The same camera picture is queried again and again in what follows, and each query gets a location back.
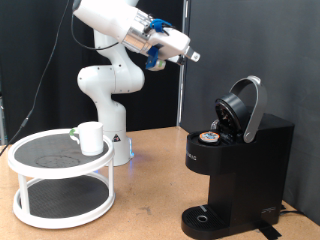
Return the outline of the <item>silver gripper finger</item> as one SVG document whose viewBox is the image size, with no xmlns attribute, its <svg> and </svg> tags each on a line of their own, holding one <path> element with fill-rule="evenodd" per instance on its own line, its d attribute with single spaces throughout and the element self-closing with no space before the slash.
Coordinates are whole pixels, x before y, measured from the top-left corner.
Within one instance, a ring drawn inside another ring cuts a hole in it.
<svg viewBox="0 0 320 240">
<path fill-rule="evenodd" d="M 168 61 L 178 64 L 180 66 L 184 65 L 186 60 L 182 55 L 177 55 L 171 58 L 168 58 Z"/>
<path fill-rule="evenodd" d="M 187 47 L 184 56 L 193 62 L 198 62 L 201 55 L 194 51 L 190 46 Z"/>
</svg>

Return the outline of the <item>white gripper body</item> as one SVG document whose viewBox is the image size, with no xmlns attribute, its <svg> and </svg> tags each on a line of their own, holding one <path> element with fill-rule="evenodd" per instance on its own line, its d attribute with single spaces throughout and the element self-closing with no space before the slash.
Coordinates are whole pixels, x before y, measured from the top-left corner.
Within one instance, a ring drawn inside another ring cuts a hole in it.
<svg viewBox="0 0 320 240">
<path fill-rule="evenodd" d="M 176 29 L 165 27 L 162 32 L 153 30 L 148 43 L 151 48 L 147 54 L 153 59 L 168 60 L 177 55 L 185 58 L 184 54 L 190 38 Z"/>
</svg>

